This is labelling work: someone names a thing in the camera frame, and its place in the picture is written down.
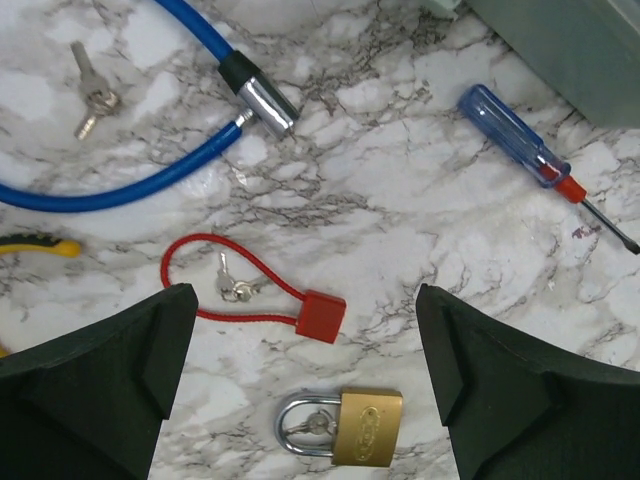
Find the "clear plastic storage box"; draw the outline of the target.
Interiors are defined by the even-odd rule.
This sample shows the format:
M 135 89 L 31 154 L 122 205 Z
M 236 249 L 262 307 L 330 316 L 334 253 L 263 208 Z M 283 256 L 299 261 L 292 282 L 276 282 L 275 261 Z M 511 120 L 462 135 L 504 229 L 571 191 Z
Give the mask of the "clear plastic storage box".
M 465 4 L 592 124 L 639 127 L 637 1 Z

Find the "blue cable lock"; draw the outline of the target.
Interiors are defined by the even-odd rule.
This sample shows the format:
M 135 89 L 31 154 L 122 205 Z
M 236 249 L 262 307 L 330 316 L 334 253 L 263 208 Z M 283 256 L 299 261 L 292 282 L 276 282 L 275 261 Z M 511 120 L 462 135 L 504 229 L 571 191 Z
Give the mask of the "blue cable lock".
M 183 180 L 214 160 L 242 135 L 252 118 L 261 120 L 280 139 L 289 134 L 299 113 L 264 72 L 229 42 L 185 1 L 159 3 L 178 20 L 218 61 L 218 72 L 247 109 L 201 146 L 163 170 L 133 184 L 91 195 L 51 196 L 1 186 L 1 202 L 30 211 L 84 213 L 127 205 L 154 195 Z

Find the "yellow handled pliers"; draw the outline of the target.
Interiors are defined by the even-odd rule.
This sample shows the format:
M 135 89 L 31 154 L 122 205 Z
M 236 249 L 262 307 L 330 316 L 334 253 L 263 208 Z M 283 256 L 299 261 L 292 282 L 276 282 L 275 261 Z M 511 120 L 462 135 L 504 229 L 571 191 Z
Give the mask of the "yellow handled pliers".
M 70 239 L 47 233 L 14 233 L 1 236 L 1 254 L 39 252 L 66 258 L 76 258 L 82 253 L 82 245 Z

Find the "padlock keys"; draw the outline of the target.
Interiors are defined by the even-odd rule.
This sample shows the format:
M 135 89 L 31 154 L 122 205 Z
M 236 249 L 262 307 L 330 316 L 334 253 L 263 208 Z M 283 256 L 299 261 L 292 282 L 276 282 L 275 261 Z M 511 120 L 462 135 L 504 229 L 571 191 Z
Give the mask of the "padlock keys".
M 333 435 L 337 422 L 333 416 L 324 409 L 318 409 L 311 413 L 305 421 L 286 430 L 286 435 L 312 434 L 316 436 Z

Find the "red cable lock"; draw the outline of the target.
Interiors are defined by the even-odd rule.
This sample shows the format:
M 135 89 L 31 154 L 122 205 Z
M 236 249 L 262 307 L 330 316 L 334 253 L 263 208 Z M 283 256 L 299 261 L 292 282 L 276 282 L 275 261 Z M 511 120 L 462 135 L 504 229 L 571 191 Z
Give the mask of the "red cable lock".
M 316 290 L 301 291 L 294 288 L 256 255 L 227 237 L 213 233 L 194 233 L 174 241 L 165 251 L 160 263 L 160 280 L 163 286 L 170 287 L 172 285 L 170 264 L 173 255 L 180 248 L 193 242 L 215 243 L 235 251 L 263 274 L 265 278 L 264 285 L 273 283 L 282 291 L 301 302 L 301 308 L 295 317 L 272 313 L 242 315 L 217 313 L 203 308 L 197 310 L 199 317 L 210 321 L 235 324 L 281 323 L 294 327 L 295 333 L 300 336 L 329 344 L 336 341 L 347 309 L 347 302 L 344 299 Z

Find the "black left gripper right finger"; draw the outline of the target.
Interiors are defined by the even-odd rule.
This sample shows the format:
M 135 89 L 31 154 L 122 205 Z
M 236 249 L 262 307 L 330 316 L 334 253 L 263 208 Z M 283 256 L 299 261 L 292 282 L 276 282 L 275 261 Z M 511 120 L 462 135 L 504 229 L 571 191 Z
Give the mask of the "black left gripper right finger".
M 638 372 L 553 346 L 436 286 L 421 286 L 416 315 L 460 478 L 638 478 Z

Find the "brass padlock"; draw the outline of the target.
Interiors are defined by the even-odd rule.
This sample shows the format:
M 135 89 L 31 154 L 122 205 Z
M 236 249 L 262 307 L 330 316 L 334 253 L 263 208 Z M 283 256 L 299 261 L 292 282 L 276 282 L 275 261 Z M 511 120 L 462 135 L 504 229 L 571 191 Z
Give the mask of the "brass padlock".
M 284 400 L 274 419 L 280 446 L 297 456 L 328 458 L 336 466 L 390 466 L 403 414 L 401 392 L 344 387 L 339 392 L 301 391 Z M 318 409 L 337 422 L 333 435 L 286 435 Z

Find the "blue handled screwdriver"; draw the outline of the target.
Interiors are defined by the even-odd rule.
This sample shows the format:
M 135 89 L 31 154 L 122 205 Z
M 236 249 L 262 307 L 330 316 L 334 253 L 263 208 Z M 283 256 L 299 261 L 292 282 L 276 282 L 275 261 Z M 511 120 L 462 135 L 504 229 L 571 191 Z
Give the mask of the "blue handled screwdriver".
M 639 253 L 639 244 L 587 199 L 587 191 L 571 176 L 571 165 L 556 156 L 544 140 L 491 90 L 475 84 L 462 94 L 457 107 L 503 153 L 532 174 L 541 187 L 555 190 L 571 204 L 583 205 L 628 251 L 635 255 Z

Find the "small silver key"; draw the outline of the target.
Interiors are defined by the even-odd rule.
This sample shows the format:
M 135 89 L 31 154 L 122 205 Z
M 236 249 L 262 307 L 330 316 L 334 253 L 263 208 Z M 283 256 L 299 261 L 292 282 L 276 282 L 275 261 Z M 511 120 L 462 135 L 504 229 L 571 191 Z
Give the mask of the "small silver key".
M 74 41 L 70 48 L 80 72 L 79 91 L 87 107 L 83 120 L 74 132 L 76 139 L 83 141 L 99 119 L 118 111 L 121 97 L 111 89 L 107 79 L 96 71 L 82 42 Z

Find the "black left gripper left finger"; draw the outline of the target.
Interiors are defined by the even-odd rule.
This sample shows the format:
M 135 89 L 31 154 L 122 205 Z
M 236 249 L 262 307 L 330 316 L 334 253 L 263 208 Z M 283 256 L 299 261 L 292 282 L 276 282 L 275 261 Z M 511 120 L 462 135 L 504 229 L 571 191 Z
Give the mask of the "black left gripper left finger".
M 145 479 L 198 299 L 178 284 L 1 360 L 4 479 Z

